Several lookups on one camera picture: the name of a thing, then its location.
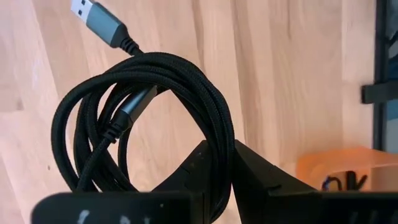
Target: black plastic object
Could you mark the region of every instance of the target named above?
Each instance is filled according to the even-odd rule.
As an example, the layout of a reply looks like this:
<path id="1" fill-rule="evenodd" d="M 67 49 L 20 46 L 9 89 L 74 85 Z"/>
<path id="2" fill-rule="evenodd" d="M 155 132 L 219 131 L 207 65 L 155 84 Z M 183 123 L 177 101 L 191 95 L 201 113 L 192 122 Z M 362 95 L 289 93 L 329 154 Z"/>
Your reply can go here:
<path id="1" fill-rule="evenodd" d="M 32 223 L 210 223 L 210 150 L 202 141 L 152 192 L 63 193 L 43 199 Z"/>
<path id="2" fill-rule="evenodd" d="M 362 103 L 385 103 L 398 99 L 398 81 L 362 86 Z"/>
<path id="3" fill-rule="evenodd" d="M 233 187 L 242 224 L 398 223 L 398 193 L 320 192 L 235 145 Z"/>

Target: light wood panel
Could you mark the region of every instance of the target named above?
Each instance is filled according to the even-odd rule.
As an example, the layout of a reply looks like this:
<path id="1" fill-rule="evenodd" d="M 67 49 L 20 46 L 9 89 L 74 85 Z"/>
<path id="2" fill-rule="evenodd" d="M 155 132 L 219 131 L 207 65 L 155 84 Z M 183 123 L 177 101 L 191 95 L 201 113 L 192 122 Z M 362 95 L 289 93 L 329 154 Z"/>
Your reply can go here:
<path id="1" fill-rule="evenodd" d="M 306 152 L 370 147 L 372 111 L 359 103 L 359 87 L 373 81 L 375 0 L 101 3 L 142 50 L 198 65 L 224 94 L 236 138 L 287 172 Z M 35 203 L 67 191 L 49 138 L 59 100 L 127 55 L 92 34 L 69 1 L 0 4 L 0 221 L 29 223 Z M 141 190 L 163 181 L 203 139 L 171 93 L 150 104 L 131 135 L 129 171 Z M 239 223 L 233 198 L 217 222 Z"/>

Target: wood grain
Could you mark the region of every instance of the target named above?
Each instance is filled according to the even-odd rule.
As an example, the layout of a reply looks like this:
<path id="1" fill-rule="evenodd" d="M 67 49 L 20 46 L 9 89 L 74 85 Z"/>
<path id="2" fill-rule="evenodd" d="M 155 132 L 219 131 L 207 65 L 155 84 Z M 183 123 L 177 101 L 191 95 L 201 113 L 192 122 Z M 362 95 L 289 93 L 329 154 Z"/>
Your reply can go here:
<path id="1" fill-rule="evenodd" d="M 236 138 L 287 172 L 306 152 L 371 146 L 372 110 L 359 87 L 373 81 L 375 0 L 101 3 L 143 51 L 200 67 L 224 94 Z M 69 1 L 0 4 L 0 221 L 29 223 L 40 199 L 68 190 L 49 139 L 59 100 L 127 55 L 91 33 Z M 151 190 L 202 139 L 172 93 L 157 97 L 131 134 L 131 181 Z M 233 198 L 217 223 L 239 223 Z"/>

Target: usb cable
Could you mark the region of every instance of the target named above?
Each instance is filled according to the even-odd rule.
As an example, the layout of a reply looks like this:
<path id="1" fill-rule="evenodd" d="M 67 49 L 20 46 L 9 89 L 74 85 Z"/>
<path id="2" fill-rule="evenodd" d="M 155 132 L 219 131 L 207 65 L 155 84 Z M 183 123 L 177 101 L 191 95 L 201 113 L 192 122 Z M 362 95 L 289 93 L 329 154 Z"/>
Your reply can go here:
<path id="1" fill-rule="evenodd" d="M 127 27 L 100 3 L 72 0 L 72 11 L 109 46 L 133 57 L 74 87 L 55 111 L 52 151 L 69 188 L 74 192 L 136 192 L 126 160 L 131 128 L 154 97 L 171 90 L 202 130 L 211 150 L 210 215 L 211 222 L 215 221 L 231 193 L 235 149 L 231 114 L 223 95 L 188 60 L 167 53 L 143 53 Z M 110 94 L 100 108 L 108 90 Z M 73 137 L 75 171 L 65 133 L 69 115 L 79 101 Z M 111 143 L 118 143 L 118 163 L 108 152 Z"/>
<path id="2" fill-rule="evenodd" d="M 98 2 L 72 0 L 71 10 L 86 26 L 112 48 L 121 48 L 129 55 L 142 53 L 124 25 Z"/>

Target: black cable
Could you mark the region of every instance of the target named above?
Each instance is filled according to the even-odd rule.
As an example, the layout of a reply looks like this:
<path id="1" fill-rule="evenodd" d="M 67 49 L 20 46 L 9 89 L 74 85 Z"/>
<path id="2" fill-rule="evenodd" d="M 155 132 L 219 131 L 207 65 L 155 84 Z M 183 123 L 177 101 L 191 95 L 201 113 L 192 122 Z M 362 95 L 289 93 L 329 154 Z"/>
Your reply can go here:
<path id="1" fill-rule="evenodd" d="M 213 222 L 225 209 L 231 191 L 234 130 L 228 105 L 200 69 L 188 60 L 167 53 L 142 53 L 137 45 L 134 48 L 126 47 L 136 54 L 134 57 L 77 85 L 60 102 L 53 118 L 51 138 L 62 177 L 72 191 L 137 191 L 129 181 L 126 161 L 132 123 L 120 122 L 127 118 L 119 115 L 118 105 L 127 96 L 155 85 L 157 94 L 173 91 L 208 141 L 213 157 L 210 205 Z M 98 115 L 100 99 L 113 84 L 116 85 Z M 73 140 L 76 173 L 68 158 L 65 129 L 73 107 L 80 100 Z M 120 138 L 119 166 L 107 151 L 117 138 Z"/>

